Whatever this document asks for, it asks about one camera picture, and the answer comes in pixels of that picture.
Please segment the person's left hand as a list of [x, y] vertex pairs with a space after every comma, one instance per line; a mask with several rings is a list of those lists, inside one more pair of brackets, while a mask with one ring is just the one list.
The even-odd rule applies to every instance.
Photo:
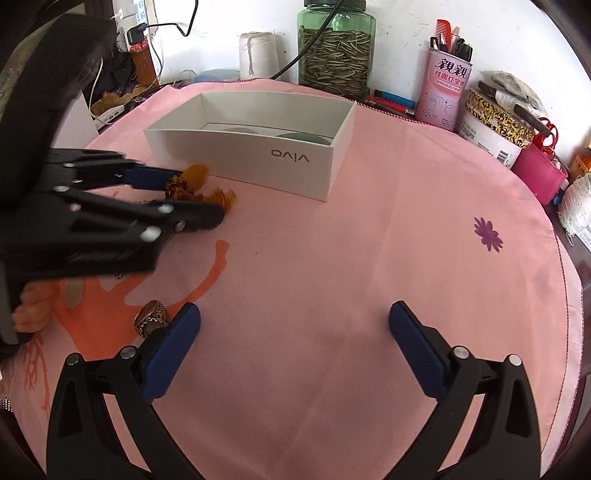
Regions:
[[28, 283], [20, 295], [20, 305], [12, 314], [17, 333], [37, 333], [45, 329], [53, 318], [60, 296], [60, 284], [55, 280]]

